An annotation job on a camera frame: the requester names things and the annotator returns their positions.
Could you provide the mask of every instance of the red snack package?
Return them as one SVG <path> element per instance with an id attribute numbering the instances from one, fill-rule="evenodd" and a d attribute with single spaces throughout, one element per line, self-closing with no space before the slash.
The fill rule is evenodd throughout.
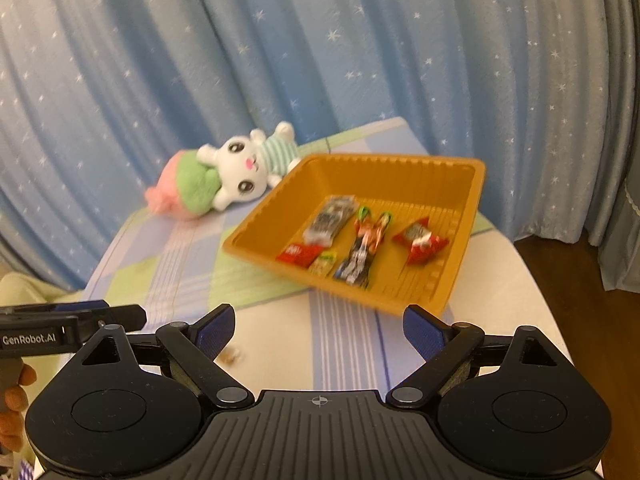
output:
<path id="1" fill-rule="evenodd" d="M 429 231 L 428 224 L 428 218 L 420 218 L 393 237 L 393 241 L 409 249 L 406 260 L 409 265 L 426 262 L 449 244 L 449 240 Z"/>
<path id="2" fill-rule="evenodd" d="M 308 269 L 322 251 L 319 245 L 289 244 L 276 260 Z"/>

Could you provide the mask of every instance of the plush toy eye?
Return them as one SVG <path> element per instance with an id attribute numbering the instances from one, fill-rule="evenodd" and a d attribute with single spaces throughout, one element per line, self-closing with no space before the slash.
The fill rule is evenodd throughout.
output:
<path id="1" fill-rule="evenodd" d="M 238 191 L 240 194 L 251 193 L 254 190 L 254 183 L 250 180 L 243 180 L 240 184 L 238 184 Z"/>
<path id="2" fill-rule="evenodd" d="M 228 149 L 231 153 L 240 153 L 244 150 L 244 142 L 232 142 Z"/>

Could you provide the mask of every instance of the plastic tray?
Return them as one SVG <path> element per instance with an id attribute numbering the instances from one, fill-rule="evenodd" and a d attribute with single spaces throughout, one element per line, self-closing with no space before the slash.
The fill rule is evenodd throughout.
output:
<path id="1" fill-rule="evenodd" d="M 332 294 L 401 315 L 419 304 L 435 316 L 446 307 L 466 250 L 484 182 L 484 164 L 471 158 L 404 155 L 311 155 L 304 158 L 227 238 L 223 249 L 276 274 Z M 278 262 L 331 196 L 355 195 L 377 218 L 393 219 L 363 290 L 334 280 L 355 238 L 352 217 L 335 237 L 338 262 L 327 277 Z M 391 238 L 428 216 L 434 234 L 449 245 L 421 266 L 406 266 L 408 251 Z"/>

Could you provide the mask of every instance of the white bunny plush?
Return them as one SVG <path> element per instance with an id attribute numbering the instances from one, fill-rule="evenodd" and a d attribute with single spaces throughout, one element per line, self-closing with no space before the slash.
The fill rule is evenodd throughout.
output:
<path id="1" fill-rule="evenodd" d="M 300 158 L 292 124 L 281 122 L 271 137 L 255 129 L 249 137 L 231 137 L 220 149 L 202 146 L 196 158 L 215 167 L 222 187 L 213 199 L 213 209 L 223 211 L 232 202 L 249 202 L 275 187 Z"/>

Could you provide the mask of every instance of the pink and green plush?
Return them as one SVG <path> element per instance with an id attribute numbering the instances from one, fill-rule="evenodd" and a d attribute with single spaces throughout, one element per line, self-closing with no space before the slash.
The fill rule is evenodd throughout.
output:
<path id="1" fill-rule="evenodd" d="M 181 150 L 162 170 L 158 184 L 145 192 L 149 211 L 177 220 L 191 220 L 209 212 L 222 187 L 216 168 L 196 159 L 197 150 Z"/>

